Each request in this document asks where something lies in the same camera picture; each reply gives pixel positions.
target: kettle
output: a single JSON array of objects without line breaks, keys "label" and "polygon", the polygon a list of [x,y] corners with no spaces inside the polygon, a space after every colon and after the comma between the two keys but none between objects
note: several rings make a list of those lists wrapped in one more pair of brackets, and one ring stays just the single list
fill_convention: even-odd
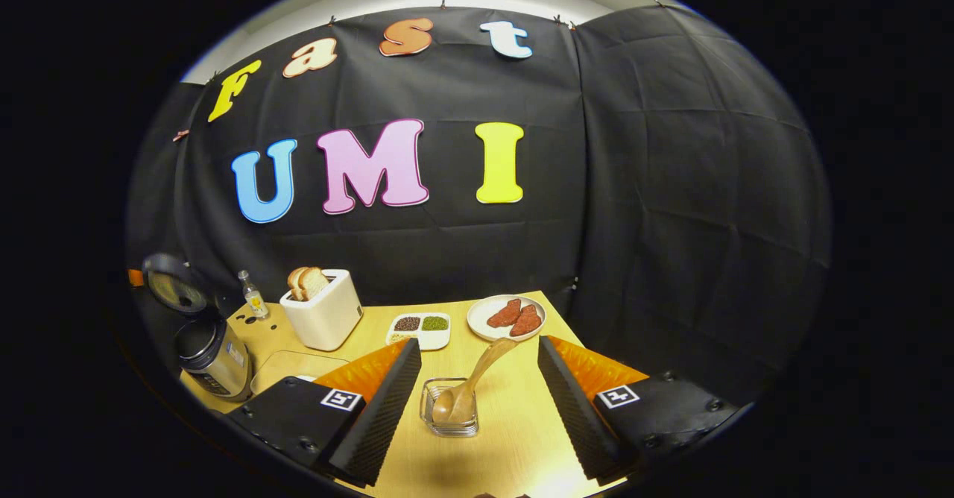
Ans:
[{"label": "kettle", "polygon": [[154,253],[143,261],[142,276],[156,300],[189,319],[174,337],[180,368],[214,396],[251,396],[248,347],[218,314],[215,301],[209,305],[189,264],[169,253]]}]

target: toast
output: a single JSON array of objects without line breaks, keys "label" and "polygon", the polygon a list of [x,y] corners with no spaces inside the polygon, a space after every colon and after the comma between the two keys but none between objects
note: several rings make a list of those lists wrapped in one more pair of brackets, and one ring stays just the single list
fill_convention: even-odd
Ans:
[{"label": "toast", "polygon": [[318,267],[307,268],[299,277],[299,287],[304,300],[312,300],[312,298],[317,297],[328,284],[330,284],[328,278],[321,273]]},{"label": "toast", "polygon": [[500,312],[491,315],[490,319],[487,319],[487,325],[494,328],[510,326],[517,322],[518,317],[520,317],[520,300],[519,298],[514,298],[514,300],[509,300],[507,306],[501,309]]},{"label": "toast", "polygon": [[294,298],[294,300],[304,301],[304,295],[301,294],[301,287],[299,287],[298,284],[299,284],[299,279],[301,277],[301,274],[304,273],[304,271],[306,271],[307,269],[308,269],[307,267],[299,267],[296,270],[293,270],[292,273],[288,275],[288,280],[287,280],[288,288],[292,290],[292,297]]},{"label": "toast", "polygon": [[511,329],[512,336],[525,335],[535,331],[543,319],[536,312],[536,306],[528,304],[520,311],[520,317],[517,318],[514,328]]}]

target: screw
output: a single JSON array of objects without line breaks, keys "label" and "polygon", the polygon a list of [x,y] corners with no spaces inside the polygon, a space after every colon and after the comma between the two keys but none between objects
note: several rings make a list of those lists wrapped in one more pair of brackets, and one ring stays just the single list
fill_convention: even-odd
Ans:
[{"label": "screw", "polygon": [[318,453],[318,447],[315,446],[314,441],[311,441],[308,437],[301,437],[299,439],[299,446],[307,451],[307,453]]}]

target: blue letter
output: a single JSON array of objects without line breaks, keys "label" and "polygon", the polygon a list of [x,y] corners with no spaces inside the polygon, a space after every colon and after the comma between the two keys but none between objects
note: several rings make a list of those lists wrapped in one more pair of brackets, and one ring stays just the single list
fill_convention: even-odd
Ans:
[{"label": "blue letter", "polygon": [[514,28],[514,24],[508,20],[485,22],[480,29],[490,32],[493,49],[506,57],[529,57],[534,53],[534,49],[517,43],[517,36],[527,37],[527,31]]},{"label": "blue letter", "polygon": [[295,197],[295,185],[292,181],[292,151],[297,148],[295,139],[280,140],[270,145],[266,154],[275,163],[275,197],[270,202],[259,199],[259,187],[255,183],[255,164],[259,161],[258,151],[249,151],[232,161],[232,171],[236,173],[236,192],[238,207],[245,218],[259,224],[275,222],[282,218],[292,207]]}]

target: orange letter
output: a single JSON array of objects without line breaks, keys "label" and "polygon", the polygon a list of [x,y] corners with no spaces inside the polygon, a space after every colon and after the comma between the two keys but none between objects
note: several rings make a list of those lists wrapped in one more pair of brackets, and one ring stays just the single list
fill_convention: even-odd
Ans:
[{"label": "orange letter", "polygon": [[432,28],[434,23],[426,18],[399,20],[385,30],[385,40],[378,49],[386,57],[420,53],[430,45],[432,38],[427,30]]},{"label": "orange letter", "polygon": [[242,88],[245,88],[245,81],[248,79],[249,74],[258,71],[259,67],[262,67],[262,61],[255,60],[255,62],[242,67],[222,80],[222,91],[218,93],[218,100],[215,101],[215,108],[212,108],[212,114],[209,114],[209,123],[212,123],[212,120],[215,120],[215,118],[228,112],[229,108],[232,108],[232,96],[241,93]]},{"label": "orange letter", "polygon": [[296,50],[295,54],[292,55],[295,60],[288,63],[288,66],[282,71],[283,76],[291,79],[306,71],[320,69],[335,62],[336,57],[338,57],[335,54],[335,43],[337,43],[337,40],[334,37],[325,37],[323,40],[308,43],[301,49]]}]

